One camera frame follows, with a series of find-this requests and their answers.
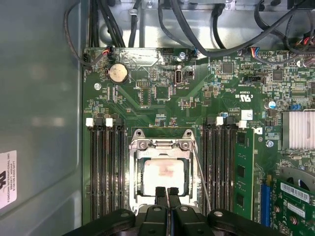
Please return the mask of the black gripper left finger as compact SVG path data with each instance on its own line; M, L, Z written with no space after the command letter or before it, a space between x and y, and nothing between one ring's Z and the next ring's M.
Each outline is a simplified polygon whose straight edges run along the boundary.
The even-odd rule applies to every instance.
M156 188L155 203L139 208L135 214L118 209L86 225L66 233L66 236L165 236L168 227L166 189Z

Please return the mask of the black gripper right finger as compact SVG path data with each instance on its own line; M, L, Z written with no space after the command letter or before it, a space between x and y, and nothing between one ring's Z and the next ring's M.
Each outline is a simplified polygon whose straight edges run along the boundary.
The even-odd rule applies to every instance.
M282 236L271 228L224 209L210 211L207 216L180 202L178 189L168 189L173 236Z

